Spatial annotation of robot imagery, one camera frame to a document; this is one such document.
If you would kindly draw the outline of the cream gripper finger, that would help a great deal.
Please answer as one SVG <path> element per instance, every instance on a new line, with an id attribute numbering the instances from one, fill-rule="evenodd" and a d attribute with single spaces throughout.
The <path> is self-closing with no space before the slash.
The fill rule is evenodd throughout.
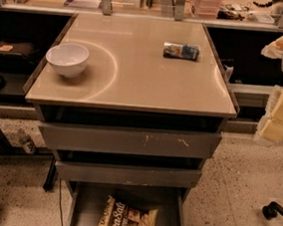
<path id="1" fill-rule="evenodd" d="M 275 85 L 265 107 L 266 113 L 257 124 L 256 142 L 278 143 L 283 139 L 283 87 Z"/>
<path id="2" fill-rule="evenodd" d="M 266 45 L 260 53 L 269 59 L 281 60 L 283 57 L 283 36 Z"/>

